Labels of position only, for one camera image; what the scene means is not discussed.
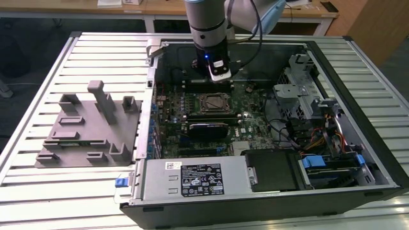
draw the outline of red wire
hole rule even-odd
[[[315,132],[316,131],[319,131],[319,130],[321,130],[323,128],[316,128],[316,129],[313,129],[313,132],[312,132],[312,140],[311,140],[311,142],[313,141],[313,139],[315,139]]]

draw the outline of metal bracket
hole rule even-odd
[[[136,173],[135,180],[132,180],[135,185],[134,199],[142,199],[143,197],[143,180],[144,180],[144,170],[146,170],[146,159],[136,161]]]
[[[275,85],[275,92],[277,97],[281,98],[297,98],[299,96],[309,95],[308,90],[304,87],[292,84]]]
[[[162,49],[162,40],[160,39],[150,39],[147,43],[147,55],[148,58],[154,58],[164,51]]]
[[[336,99],[315,99],[312,102],[313,116],[321,115],[321,108],[332,108],[336,104],[339,104]]]

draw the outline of barcode sticker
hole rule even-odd
[[[180,166],[182,166],[182,161],[167,162],[167,163],[166,163],[166,170],[170,170],[170,169],[180,169]]]

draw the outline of black plastic bracket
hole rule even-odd
[[[82,34],[83,34],[83,32],[82,32],[82,31],[74,31],[74,32],[71,32],[70,37],[80,37],[80,36],[82,36]]]
[[[344,40],[348,41],[348,42],[353,42],[353,38],[352,36],[343,36]]]
[[[332,12],[332,13],[340,12],[331,1],[323,1],[321,4],[325,7],[325,9],[328,10],[328,12]]]

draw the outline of warning label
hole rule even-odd
[[[220,164],[183,165],[180,172],[184,197],[224,194]]]

